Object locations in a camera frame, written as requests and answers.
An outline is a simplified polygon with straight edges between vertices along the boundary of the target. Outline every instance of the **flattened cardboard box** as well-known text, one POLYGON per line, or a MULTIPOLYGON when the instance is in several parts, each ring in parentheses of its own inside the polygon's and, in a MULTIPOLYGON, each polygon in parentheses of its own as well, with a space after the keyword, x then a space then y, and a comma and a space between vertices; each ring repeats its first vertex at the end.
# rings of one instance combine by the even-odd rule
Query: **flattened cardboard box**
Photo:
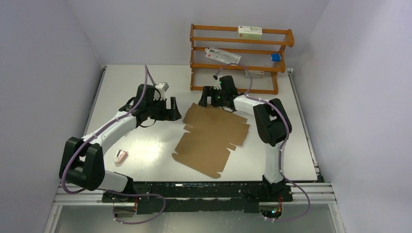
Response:
POLYGON ((173 159, 212 178, 220 178, 230 151, 242 146, 249 125, 247 119, 211 106, 195 103, 188 109, 183 122, 188 132, 176 146, 173 159))

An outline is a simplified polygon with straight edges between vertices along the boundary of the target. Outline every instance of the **box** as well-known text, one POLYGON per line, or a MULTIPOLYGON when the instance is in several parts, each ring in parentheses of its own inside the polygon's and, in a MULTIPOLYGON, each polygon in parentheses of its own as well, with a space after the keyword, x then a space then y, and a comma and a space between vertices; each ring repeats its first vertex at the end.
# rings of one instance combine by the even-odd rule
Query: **box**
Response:
MULTIPOLYGON (((265 77, 265 72, 262 70, 250 70, 250 75, 252 76, 252 79, 263 79, 265 77)), ((245 78, 249 78, 249 74, 245 70, 245 78)))
POLYGON ((260 40, 262 38, 262 28, 238 26, 238 39, 260 40))

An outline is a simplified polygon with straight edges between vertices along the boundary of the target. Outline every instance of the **pink object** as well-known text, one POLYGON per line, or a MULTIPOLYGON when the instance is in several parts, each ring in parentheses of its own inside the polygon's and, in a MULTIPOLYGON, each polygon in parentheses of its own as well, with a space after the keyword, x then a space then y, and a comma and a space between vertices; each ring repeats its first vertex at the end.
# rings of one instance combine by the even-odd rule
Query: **pink object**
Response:
POLYGON ((115 164, 121 164, 126 157, 127 152, 124 150, 119 150, 116 157, 114 157, 113 162, 115 162, 115 164))

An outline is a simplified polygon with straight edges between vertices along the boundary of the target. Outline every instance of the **green and white box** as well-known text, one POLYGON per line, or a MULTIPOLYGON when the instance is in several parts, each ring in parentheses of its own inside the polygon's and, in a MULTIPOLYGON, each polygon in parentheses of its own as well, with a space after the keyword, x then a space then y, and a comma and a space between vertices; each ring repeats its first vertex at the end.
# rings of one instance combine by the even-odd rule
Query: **green and white box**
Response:
POLYGON ((260 40, 262 39, 262 28, 238 26, 238 38, 245 40, 260 40))

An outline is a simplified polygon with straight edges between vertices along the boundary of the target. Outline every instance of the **robotic arm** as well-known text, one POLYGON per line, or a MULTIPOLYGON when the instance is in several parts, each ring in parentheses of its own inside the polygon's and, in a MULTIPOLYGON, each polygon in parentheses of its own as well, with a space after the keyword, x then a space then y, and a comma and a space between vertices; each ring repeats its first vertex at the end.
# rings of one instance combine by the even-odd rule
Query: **robotic arm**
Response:
MULTIPOLYGON (((286 128, 279 114, 266 103, 250 100, 243 93, 238 93, 232 76, 217 77, 214 86, 204 86, 199 105, 206 107, 207 98, 211 97, 213 107, 227 107, 232 111, 242 111, 255 116, 257 132, 260 139, 266 143, 266 168, 264 178, 269 183, 283 181, 279 172, 279 146, 286 138, 286 128)), ((290 132, 292 126, 279 99, 269 101, 285 117, 290 132)))
POLYGON ((140 105, 130 115, 119 119, 120 116, 130 111, 137 103, 143 93, 143 88, 144 85, 141 84, 137 89, 137 95, 129 99, 115 116, 110 119, 110 121, 116 119, 116 124, 111 125, 98 136, 95 136, 96 132, 104 126, 82 138, 72 137, 66 142, 59 171, 60 178, 62 178, 63 171, 78 148, 86 139, 94 137, 71 164, 66 180, 90 191, 99 188, 128 194, 135 193, 132 178, 104 169, 104 154, 121 137, 141 126, 141 123, 148 118, 162 121, 176 121, 182 118, 177 109, 175 97, 170 97, 171 108, 166 108, 167 99, 165 92, 169 86, 167 83, 159 83, 156 86, 147 85, 146 93, 140 105))

